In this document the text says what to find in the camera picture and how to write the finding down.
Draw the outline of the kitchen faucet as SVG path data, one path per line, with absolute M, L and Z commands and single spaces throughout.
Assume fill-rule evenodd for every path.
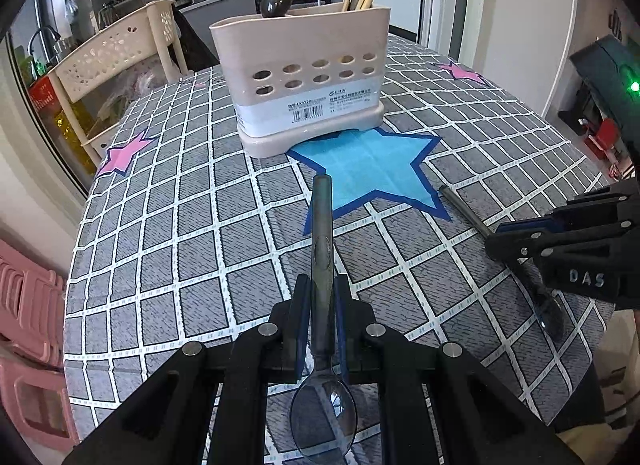
M 43 25 L 29 39 L 28 55 L 32 71 L 40 76 L 59 62 L 63 57 L 62 37 L 50 25 Z

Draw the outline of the grey checked star tablecloth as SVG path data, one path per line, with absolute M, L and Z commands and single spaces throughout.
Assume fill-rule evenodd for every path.
M 601 188 L 603 174 L 495 84 L 417 44 L 388 42 L 380 129 L 408 180 L 352 193 L 334 261 L 352 295 L 409 341 L 455 341 L 544 422 L 588 371 L 613 306 L 556 293 L 550 336 L 514 275 L 454 208 L 420 207 L 447 185 L 489 226 L 535 219 Z M 310 269 L 304 230 L 318 162 L 243 150 L 219 68 L 131 103 L 113 143 L 123 170 L 94 179 L 66 289 L 64 374 L 79 443 L 72 464 L 132 464 L 91 438 L 188 341 L 231 343 L 268 320 Z

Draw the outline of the beige plastic utensil holder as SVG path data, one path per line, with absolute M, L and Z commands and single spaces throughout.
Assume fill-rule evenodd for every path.
M 244 151 L 254 158 L 381 125 L 390 8 L 338 3 L 211 24 Z

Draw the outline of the pink plastic stool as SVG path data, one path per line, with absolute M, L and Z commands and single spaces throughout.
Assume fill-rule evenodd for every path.
M 64 280 L 1 244 L 1 406 L 17 431 L 63 453 L 79 442 L 63 367 Z

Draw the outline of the beige plastic storage rack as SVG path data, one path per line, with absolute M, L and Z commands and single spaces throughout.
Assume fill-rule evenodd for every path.
M 72 104 L 153 55 L 171 84 L 189 74 L 174 19 L 174 3 L 154 0 L 102 29 L 50 70 L 53 91 L 94 165 L 101 156 L 82 129 Z

